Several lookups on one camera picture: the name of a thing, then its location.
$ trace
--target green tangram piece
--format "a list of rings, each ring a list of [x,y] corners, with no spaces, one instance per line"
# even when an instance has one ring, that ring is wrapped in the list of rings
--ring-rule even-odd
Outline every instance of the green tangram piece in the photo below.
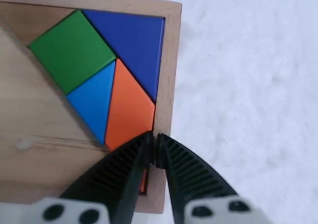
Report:
[[[29,48],[66,94],[116,58],[81,11],[34,40]]]

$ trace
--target wooden tray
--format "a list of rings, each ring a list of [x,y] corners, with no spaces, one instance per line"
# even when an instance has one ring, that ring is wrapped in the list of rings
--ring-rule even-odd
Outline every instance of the wooden tray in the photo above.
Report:
[[[87,8],[165,18],[154,132],[170,134],[179,44],[181,4],[162,0],[0,0],[64,8]],[[21,11],[28,26],[28,15]],[[31,203],[58,196],[107,154],[68,104],[63,93],[1,20],[0,201]],[[165,172],[153,166],[147,194],[136,212],[162,213]]]

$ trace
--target wood grain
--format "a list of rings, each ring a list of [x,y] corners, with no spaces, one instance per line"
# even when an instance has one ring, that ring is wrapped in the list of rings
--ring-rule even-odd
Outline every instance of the wood grain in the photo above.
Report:
[[[73,11],[69,8],[0,3],[0,17],[24,45],[29,45]]]
[[[165,133],[170,134],[171,120],[172,120],[172,106],[173,106],[173,96],[174,96],[174,82],[175,82],[175,72],[177,63],[177,52],[179,44],[179,30],[181,21],[181,4],[171,1],[164,0],[0,0],[4,2],[14,2],[14,3],[26,3],[35,4],[41,6],[56,6],[65,8],[86,8],[86,9],[96,9],[105,10],[113,12],[123,12],[123,13],[133,13],[133,14],[143,14],[143,15],[153,15],[162,16],[165,18],[164,26],[164,36],[163,36],[163,46],[162,46],[162,56],[160,64],[160,74],[159,74],[159,87],[158,96],[155,111],[155,122],[154,122],[154,133]],[[5,66],[0,68],[1,70],[7,72],[6,74],[0,75],[0,86],[5,86],[6,89],[0,90],[0,119],[4,121],[9,121],[10,126],[3,127],[0,125],[0,140],[2,136],[7,135],[8,132],[13,131],[13,138],[16,141],[22,135],[26,135],[29,139],[30,136],[44,136],[48,141],[49,137],[56,140],[61,146],[71,146],[72,149],[78,149],[78,146],[85,146],[83,149],[92,149],[94,147],[94,140],[91,134],[87,134],[84,125],[74,114],[74,111],[69,107],[66,101],[64,101],[62,93],[58,90],[53,90],[55,87],[50,79],[44,79],[47,77],[46,73],[41,71],[40,66],[35,61],[32,56],[27,56],[22,58],[14,58],[13,53],[16,53],[11,44],[11,48],[2,51],[1,60],[5,61]],[[18,67],[18,63],[27,63],[30,68],[26,69],[28,71],[19,72],[21,66]],[[15,69],[10,68],[12,64],[16,64]],[[37,79],[32,79],[31,77],[24,74],[37,74]],[[22,109],[19,102],[24,102],[26,108],[24,111],[19,111],[15,114],[14,110]],[[8,142],[11,146],[15,146],[16,143],[13,141]],[[91,154],[92,157],[98,157],[102,151],[94,151]],[[24,193],[26,189],[21,188],[17,176],[21,170],[16,170],[16,175],[14,175],[15,180],[4,180],[0,179],[0,186],[5,185],[6,182],[14,182],[15,188],[13,188],[17,193]],[[136,210],[137,212],[149,212],[149,213],[162,213],[164,206],[164,193],[165,193],[165,171],[156,169],[153,166],[149,170],[149,182],[147,186],[147,195],[140,195],[137,201]],[[38,185],[47,184],[45,178],[41,181],[37,181]],[[33,190],[34,195],[39,197],[45,195],[46,191],[48,194],[59,193],[59,190],[63,189],[63,185],[58,185],[58,189],[52,188],[52,186],[39,186],[39,190],[36,185],[33,186],[25,185]]]

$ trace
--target blue tangram piece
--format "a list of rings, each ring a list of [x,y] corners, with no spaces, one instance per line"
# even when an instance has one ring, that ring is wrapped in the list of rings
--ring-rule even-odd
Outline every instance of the blue tangram piece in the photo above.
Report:
[[[164,18],[95,10],[83,13],[155,101]]]
[[[114,73],[112,62],[67,95],[101,144],[105,140]]]

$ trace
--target white backdrop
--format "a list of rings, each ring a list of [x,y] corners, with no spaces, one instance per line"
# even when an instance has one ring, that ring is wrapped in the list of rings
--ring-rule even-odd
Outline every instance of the white backdrop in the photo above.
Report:
[[[318,224],[318,0],[183,3],[171,136],[276,224]],[[134,224],[172,224],[134,214]]]

